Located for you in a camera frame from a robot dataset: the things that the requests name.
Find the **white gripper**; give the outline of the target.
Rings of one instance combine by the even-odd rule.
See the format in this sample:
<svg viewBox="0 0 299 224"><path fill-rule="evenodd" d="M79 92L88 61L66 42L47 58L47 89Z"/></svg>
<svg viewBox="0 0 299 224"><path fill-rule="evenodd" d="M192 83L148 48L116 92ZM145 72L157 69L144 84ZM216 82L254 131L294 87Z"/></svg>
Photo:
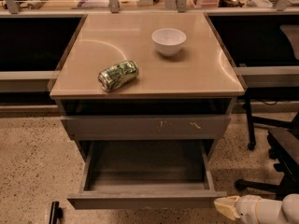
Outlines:
<svg viewBox="0 0 299 224"><path fill-rule="evenodd" d="M231 220L241 219L244 224L258 224L256 205L260 196L245 195L221 197L214 200L216 210Z"/></svg>

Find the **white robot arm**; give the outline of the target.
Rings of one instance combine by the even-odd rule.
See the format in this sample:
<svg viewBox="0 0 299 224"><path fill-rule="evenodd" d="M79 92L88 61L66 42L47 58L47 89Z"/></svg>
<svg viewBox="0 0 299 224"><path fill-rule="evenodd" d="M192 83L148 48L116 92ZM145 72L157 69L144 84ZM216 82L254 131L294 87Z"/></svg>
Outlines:
<svg viewBox="0 0 299 224"><path fill-rule="evenodd" d="M281 201L257 195L229 196L214 201L216 210L244 224L299 224L299 195L289 194Z"/></svg>

